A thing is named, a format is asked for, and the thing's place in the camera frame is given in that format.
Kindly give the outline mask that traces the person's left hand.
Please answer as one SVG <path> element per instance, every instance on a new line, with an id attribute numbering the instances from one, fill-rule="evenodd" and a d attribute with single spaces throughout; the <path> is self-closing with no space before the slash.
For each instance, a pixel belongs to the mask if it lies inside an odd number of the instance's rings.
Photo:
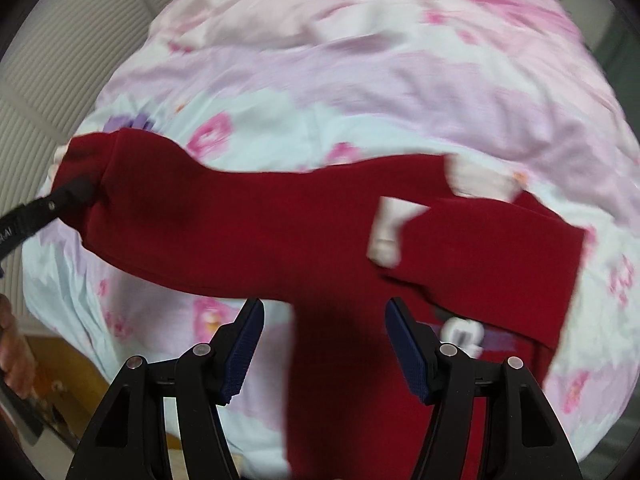
<path id="1" fill-rule="evenodd" d="M 12 312 L 12 304 L 4 295 L 1 296 L 0 315 L 0 365 L 3 381 L 21 399 L 26 399 L 32 393 L 36 378 L 36 361 Z"/>

